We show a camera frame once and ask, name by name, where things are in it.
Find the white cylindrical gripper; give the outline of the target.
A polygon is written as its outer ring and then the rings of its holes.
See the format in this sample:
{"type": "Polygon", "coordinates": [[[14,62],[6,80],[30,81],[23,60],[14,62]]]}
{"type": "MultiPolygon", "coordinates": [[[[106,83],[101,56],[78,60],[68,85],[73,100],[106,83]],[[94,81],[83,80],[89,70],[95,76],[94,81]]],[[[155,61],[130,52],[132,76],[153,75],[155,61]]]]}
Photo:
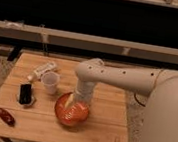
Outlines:
{"type": "Polygon", "coordinates": [[[93,97],[94,88],[94,82],[79,80],[76,85],[76,89],[74,90],[74,94],[72,93],[71,95],[69,95],[68,100],[65,102],[65,107],[68,107],[71,102],[74,101],[74,99],[76,101],[84,102],[89,105],[93,97]]]}

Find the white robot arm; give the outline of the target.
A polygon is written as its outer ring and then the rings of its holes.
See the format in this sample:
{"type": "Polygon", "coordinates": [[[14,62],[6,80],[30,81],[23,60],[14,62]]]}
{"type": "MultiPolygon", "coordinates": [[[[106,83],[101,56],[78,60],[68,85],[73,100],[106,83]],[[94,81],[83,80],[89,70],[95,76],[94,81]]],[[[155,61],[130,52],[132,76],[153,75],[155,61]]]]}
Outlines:
{"type": "Polygon", "coordinates": [[[74,97],[90,101],[99,82],[120,87],[148,99],[140,142],[178,142],[178,70],[115,68],[100,59],[77,64],[74,97]]]}

